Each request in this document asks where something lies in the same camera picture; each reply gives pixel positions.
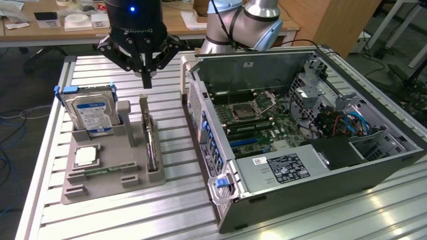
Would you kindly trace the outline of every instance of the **hard drive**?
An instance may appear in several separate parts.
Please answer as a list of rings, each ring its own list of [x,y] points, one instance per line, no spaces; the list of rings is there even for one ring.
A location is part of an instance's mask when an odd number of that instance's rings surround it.
[[[113,134],[113,126],[121,124],[116,112],[116,86],[113,84],[97,87],[66,86],[54,95],[65,107],[73,130],[86,130],[90,137]]]

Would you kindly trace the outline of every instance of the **hard drive label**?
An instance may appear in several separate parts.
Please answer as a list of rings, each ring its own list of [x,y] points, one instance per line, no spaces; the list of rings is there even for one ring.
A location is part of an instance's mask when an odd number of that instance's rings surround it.
[[[85,129],[92,133],[101,133],[112,128],[109,116],[104,113],[105,109],[106,106],[102,102],[77,105],[82,124]]]
[[[266,163],[280,184],[309,177],[309,173],[296,153],[266,159]]]

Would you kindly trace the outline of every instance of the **white sticker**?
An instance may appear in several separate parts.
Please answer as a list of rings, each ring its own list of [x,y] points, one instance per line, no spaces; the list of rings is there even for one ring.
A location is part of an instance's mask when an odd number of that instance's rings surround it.
[[[253,164],[254,165],[260,165],[260,164],[265,164],[266,163],[266,157],[264,157],[264,156],[253,158],[252,160],[253,160]]]
[[[104,113],[105,109],[106,106],[102,102],[77,105],[85,130],[92,133],[109,131],[113,126],[108,114]]]

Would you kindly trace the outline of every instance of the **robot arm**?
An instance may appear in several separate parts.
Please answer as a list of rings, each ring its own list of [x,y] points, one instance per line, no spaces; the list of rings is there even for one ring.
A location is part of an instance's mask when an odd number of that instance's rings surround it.
[[[161,0],[105,0],[105,7],[110,28],[97,50],[120,68],[133,71],[142,87],[150,89],[157,69],[166,66],[181,48],[162,23]],[[277,0],[250,0],[244,6],[241,0],[210,0],[200,52],[232,52],[232,41],[266,50],[280,33],[279,15]]]
[[[206,11],[206,34],[200,53],[233,52],[230,40],[257,51],[266,50],[283,26],[277,1],[249,0],[242,6],[241,0],[210,0]]]
[[[181,47],[162,23],[161,0],[105,0],[105,7],[110,28],[97,50],[120,68],[133,71],[142,87],[150,89],[157,69]]]

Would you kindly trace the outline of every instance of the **gray 3d-printed holder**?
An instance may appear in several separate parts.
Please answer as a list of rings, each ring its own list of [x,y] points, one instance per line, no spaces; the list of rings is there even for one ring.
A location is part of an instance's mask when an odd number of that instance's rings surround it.
[[[112,127],[112,135],[90,138],[85,130],[72,131],[61,204],[106,197],[166,182],[156,121],[149,116],[146,96],[138,97],[141,121],[130,123],[130,103],[117,101],[116,112],[122,125]],[[148,171],[146,128],[152,131],[156,171]],[[96,148],[94,160],[90,164],[76,165],[76,151],[86,147]]]

